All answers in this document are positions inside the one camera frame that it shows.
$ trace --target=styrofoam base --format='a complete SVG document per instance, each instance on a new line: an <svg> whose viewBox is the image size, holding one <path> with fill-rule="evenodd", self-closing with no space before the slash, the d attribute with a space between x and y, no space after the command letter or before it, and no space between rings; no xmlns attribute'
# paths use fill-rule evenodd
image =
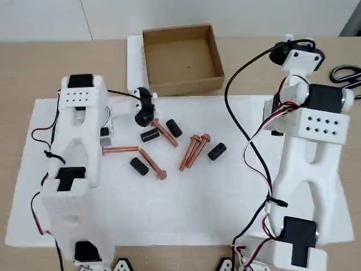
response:
<svg viewBox="0 0 361 271"><path fill-rule="evenodd" d="M263 103L269 98L230 97L235 115L250 134L258 128ZM122 108L125 101L129 99L112 98L113 112ZM8 223L6 243L11 246L54 245L52 237L39 235L29 206L33 194L40 190L48 163L44 146L33 141L30 132L52 123L55 108L56 99L36 100ZM141 129L131 114L114 117L112 144L140 145L167 171L167 179L158 180L152 170L140 176L129 165L133 157L140 157L138 154L108 154L102 161L100 185L94 190L93 212L104 221L114 244L119 246L230 244L264 200L267 188L258 175L242 164L245 139L229 117L223 97L161 97L157 109L161 124L165 126L167 120L174 119L183 130L177 148L162 137L143 143ZM180 172L178 167L190 136L204 133L211 135L211 142L191 169ZM37 136L49 139L50 132L39 132ZM211 161L207 153L220 142L227 151ZM282 143L282 137L272 137L269 131L262 131L256 139L273 178L278 171ZM66 158L67 165L85 162L81 148L74 153L78 156L73 160ZM251 164L261 169L251 150L247 156ZM354 237L341 184L339 187L332 229L338 234L330 242L351 241ZM42 226L49 228L49 218L39 200L35 200L34 209ZM287 214L311 219L313 210L310 190L307 184L302 185L292 196ZM260 226L257 220L250 233L260 234Z"/></svg>

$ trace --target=cardboard box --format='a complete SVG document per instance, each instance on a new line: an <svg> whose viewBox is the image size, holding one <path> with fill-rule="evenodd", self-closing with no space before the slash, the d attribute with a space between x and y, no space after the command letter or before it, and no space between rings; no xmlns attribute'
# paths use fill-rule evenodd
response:
<svg viewBox="0 0 361 271"><path fill-rule="evenodd" d="M222 88L211 25L144 30L143 41L150 90L167 96Z"/></svg>

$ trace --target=tan tabletop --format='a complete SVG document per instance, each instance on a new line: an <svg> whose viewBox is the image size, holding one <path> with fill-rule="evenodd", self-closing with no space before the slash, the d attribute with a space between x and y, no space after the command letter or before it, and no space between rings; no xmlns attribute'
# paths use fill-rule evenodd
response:
<svg viewBox="0 0 361 271"><path fill-rule="evenodd" d="M277 38L218 39L226 80L246 60L277 41ZM320 71L311 77L315 83L330 84L329 71L338 64L361 65L361 38L317 38L316 43L324 51L326 60ZM36 98L56 98L55 92L60 87L61 78L76 73L102 75L109 89L126 91L126 41L0 43L1 270L60 270L54 248L13 248L5 245L4 241L34 101ZM264 57L240 74L230 94L274 94L283 76L279 67ZM361 102L356 102L351 110L351 126L340 166L356 241L326 246L330 271L359 269L360 123ZM116 258L128 257L136 271L210 271L215 270L221 257L229 257L230 254L231 250L226 246L118 247ZM75 267L66 262L65 269L75 270Z"/></svg>

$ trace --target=cable tie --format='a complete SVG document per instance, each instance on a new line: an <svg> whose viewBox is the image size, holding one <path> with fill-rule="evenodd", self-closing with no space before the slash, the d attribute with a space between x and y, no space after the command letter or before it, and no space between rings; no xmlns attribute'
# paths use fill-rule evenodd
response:
<svg viewBox="0 0 361 271"><path fill-rule="evenodd" d="M283 200L280 200L280 199L275 199L273 196L270 196L269 194L267 195L267 201L268 202L274 202L280 207L286 207L286 208L288 207L287 202L285 202Z"/></svg>
<svg viewBox="0 0 361 271"><path fill-rule="evenodd" d="M45 153L46 157L48 157L48 158L57 158L60 161L62 161L64 165L66 164L64 158L62 158L60 155L53 154L51 151L47 151L47 150L44 150L44 153Z"/></svg>

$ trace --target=copper bolt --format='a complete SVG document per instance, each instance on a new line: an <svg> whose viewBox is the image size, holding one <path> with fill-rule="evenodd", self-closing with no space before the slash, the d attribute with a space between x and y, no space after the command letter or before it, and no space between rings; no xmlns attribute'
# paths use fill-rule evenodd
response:
<svg viewBox="0 0 361 271"><path fill-rule="evenodd" d="M160 123L158 122L159 119L155 118L153 121L152 121L152 126L156 127L159 132L162 133L162 135L165 136L165 138L174 146L174 147L177 147L178 146L178 142L175 140L175 138L166 131L166 129L163 128L162 125L160 125Z"/></svg>
<svg viewBox="0 0 361 271"><path fill-rule="evenodd" d="M201 136L201 142L199 143L197 149L194 151L193 156L190 158L190 161L187 164L189 168L193 165L198 155L201 153L201 150L203 149L204 145L206 145L206 143L208 143L209 141L210 141L210 135L204 134Z"/></svg>
<svg viewBox="0 0 361 271"><path fill-rule="evenodd" d="M142 148L139 149L139 152L144 157L144 159L146 159L149 165L151 165L151 167L155 170L157 177L161 180L164 180L167 177L167 172L160 169L156 162L154 162L153 159Z"/></svg>
<svg viewBox="0 0 361 271"><path fill-rule="evenodd" d="M197 136L196 134L191 136L191 143L190 146L188 147L188 150L186 152L186 154L184 155L184 158L182 160L182 163L180 164L179 170L183 171L184 168L186 167L187 161L188 159L191 157L192 151L194 146L199 143L201 141L200 137Z"/></svg>
<svg viewBox="0 0 361 271"><path fill-rule="evenodd" d="M102 148L102 153L104 154L115 154L118 152L127 152L127 151L139 151L138 146L133 147L112 147L112 148Z"/></svg>
<svg viewBox="0 0 361 271"><path fill-rule="evenodd" d="M199 141L197 141L197 142L195 143L195 145L193 146L193 149L192 149L192 151L191 151L190 157L188 157L188 159L187 159L187 161L186 161L186 167L187 167L187 168L190 168L190 167L191 167L191 166L190 166L190 160L191 160L191 158L193 157L194 152L197 150L197 148L198 148L198 146L199 146L200 143L201 143L201 139L199 138Z"/></svg>

